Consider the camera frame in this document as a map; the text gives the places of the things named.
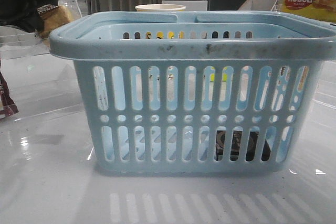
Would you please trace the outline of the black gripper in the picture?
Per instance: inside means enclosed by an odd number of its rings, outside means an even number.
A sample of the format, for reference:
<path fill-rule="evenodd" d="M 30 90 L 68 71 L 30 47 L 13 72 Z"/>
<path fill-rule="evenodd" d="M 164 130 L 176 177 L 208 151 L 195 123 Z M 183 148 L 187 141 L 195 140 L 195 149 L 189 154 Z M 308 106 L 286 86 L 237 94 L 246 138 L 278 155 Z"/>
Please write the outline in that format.
<path fill-rule="evenodd" d="M 1 0 L 1 26 L 13 25 L 28 33 L 43 31 L 45 24 L 38 8 L 58 0 Z"/>

